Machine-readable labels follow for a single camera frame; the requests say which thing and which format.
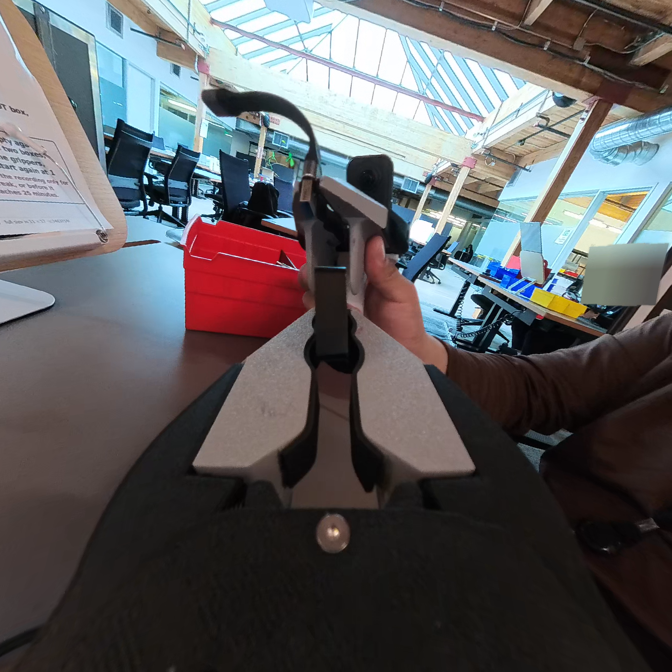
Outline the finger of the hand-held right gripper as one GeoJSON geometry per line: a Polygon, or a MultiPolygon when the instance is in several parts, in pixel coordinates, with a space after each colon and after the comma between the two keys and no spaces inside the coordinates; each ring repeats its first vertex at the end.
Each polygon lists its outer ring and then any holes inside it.
{"type": "Polygon", "coordinates": [[[319,190],[329,206],[341,217],[363,218],[379,229],[387,227],[388,208],[348,182],[323,176],[319,179],[319,190]]]}
{"type": "Polygon", "coordinates": [[[328,202],[296,203],[296,230],[304,241],[309,268],[341,266],[342,223],[328,202]]]}

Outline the yellow plastic bin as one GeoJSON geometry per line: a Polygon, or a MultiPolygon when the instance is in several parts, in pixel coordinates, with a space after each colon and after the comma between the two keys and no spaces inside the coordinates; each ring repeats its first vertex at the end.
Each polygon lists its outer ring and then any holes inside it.
{"type": "Polygon", "coordinates": [[[587,307],[564,296],[535,288],[533,290],[530,301],[534,304],[546,308],[553,313],[566,316],[568,318],[576,319],[583,316],[587,307]]]}

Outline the red plastic bin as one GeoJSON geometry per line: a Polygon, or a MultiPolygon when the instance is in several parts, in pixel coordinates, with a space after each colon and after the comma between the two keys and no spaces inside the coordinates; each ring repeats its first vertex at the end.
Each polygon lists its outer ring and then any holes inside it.
{"type": "Polygon", "coordinates": [[[297,240],[194,216],[181,247],[188,331],[269,339],[305,313],[297,240]]]}

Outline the dark blue office chair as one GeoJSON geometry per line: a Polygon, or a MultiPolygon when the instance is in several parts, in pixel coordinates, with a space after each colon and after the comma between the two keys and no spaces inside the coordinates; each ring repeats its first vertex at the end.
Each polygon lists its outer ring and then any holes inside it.
{"type": "Polygon", "coordinates": [[[436,232],[408,262],[401,275],[410,282],[416,282],[427,271],[430,262],[442,251],[449,239],[449,234],[436,232]]]}

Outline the person's own clothed body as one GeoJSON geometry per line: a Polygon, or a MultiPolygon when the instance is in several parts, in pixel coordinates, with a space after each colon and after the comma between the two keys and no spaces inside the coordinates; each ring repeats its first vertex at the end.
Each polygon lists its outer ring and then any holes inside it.
{"type": "Polygon", "coordinates": [[[542,460],[591,573],[655,669],[671,667],[671,365],[542,460]]]}

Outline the silver ventilation duct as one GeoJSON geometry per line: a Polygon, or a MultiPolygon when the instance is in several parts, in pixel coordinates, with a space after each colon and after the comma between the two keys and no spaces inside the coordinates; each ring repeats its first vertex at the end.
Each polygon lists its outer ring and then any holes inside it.
{"type": "Polygon", "coordinates": [[[589,154],[607,165],[644,165],[659,151],[659,144],[652,140],[670,133],[671,107],[666,107],[601,128],[589,145],[589,154]]]}

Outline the person's right forearm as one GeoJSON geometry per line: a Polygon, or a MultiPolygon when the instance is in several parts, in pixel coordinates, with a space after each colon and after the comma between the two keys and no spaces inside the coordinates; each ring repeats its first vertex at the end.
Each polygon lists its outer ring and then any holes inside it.
{"type": "Polygon", "coordinates": [[[447,377],[510,433],[581,427],[663,395],[671,404],[671,314],[552,353],[504,356],[445,345],[447,377]]]}

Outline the person's right hand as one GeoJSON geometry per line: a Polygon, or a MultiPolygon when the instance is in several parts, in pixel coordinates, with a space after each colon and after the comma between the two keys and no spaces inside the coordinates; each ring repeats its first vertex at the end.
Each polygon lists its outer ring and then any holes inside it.
{"type": "Polygon", "coordinates": [[[367,319],[425,365],[433,365],[445,374],[448,350],[425,331],[415,286],[387,257],[382,237],[373,237],[367,242],[364,269],[367,280],[364,314],[367,319]]]}

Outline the white sign stand base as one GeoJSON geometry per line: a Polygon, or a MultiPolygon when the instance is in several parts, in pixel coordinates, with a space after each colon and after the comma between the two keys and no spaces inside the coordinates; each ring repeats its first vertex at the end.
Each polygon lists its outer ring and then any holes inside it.
{"type": "Polygon", "coordinates": [[[1,280],[1,325],[47,310],[55,305],[55,297],[10,281],[1,280]]]}

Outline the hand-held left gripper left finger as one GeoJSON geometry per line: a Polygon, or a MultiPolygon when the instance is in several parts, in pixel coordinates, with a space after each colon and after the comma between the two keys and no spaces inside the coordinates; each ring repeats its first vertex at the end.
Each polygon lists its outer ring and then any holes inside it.
{"type": "Polygon", "coordinates": [[[194,458],[198,474],[268,482],[290,505],[317,456],[313,319],[310,310],[245,360],[194,458]]]}

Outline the black USB hub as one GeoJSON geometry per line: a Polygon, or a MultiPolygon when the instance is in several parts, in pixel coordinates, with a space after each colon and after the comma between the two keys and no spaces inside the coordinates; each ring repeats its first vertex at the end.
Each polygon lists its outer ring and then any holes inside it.
{"type": "Polygon", "coordinates": [[[315,269],[315,357],[336,371],[351,371],[349,309],[346,268],[318,266],[315,269]]]}

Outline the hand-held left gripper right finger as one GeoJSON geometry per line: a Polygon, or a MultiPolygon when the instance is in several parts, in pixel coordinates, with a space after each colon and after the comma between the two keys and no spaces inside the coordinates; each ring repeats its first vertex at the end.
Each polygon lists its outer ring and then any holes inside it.
{"type": "Polygon", "coordinates": [[[351,461],[365,492],[475,475],[476,466],[423,362],[357,311],[349,404],[351,461]]]}

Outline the blue storage bins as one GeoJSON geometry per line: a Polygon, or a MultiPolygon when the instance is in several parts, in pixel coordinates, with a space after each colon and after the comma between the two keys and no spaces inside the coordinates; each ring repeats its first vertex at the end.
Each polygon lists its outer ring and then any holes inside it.
{"type": "Polygon", "coordinates": [[[519,268],[504,267],[497,261],[489,263],[484,274],[501,288],[525,299],[531,299],[536,289],[533,279],[523,276],[519,268]]]}

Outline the black backpack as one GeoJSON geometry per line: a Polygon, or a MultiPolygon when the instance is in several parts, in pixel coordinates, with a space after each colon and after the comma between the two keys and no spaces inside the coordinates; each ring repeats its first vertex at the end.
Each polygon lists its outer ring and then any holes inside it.
{"type": "Polygon", "coordinates": [[[257,214],[276,217],[279,212],[279,195],[272,183],[257,181],[251,187],[247,209],[257,214]]]}

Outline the wooden sign board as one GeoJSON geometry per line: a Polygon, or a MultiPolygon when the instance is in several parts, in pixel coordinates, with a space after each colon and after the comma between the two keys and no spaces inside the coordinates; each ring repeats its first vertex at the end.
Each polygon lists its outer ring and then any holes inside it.
{"type": "Polygon", "coordinates": [[[87,203],[111,226],[106,231],[106,242],[100,241],[95,229],[36,233],[2,242],[1,271],[96,256],[121,249],[127,239],[125,215],[113,193],[105,168],[96,159],[46,51],[12,1],[1,2],[1,18],[23,64],[21,74],[29,72],[36,81],[45,103],[60,126],[64,141],[71,151],[71,157],[66,158],[66,163],[70,165],[74,162],[76,167],[77,187],[83,189],[87,203]]]}

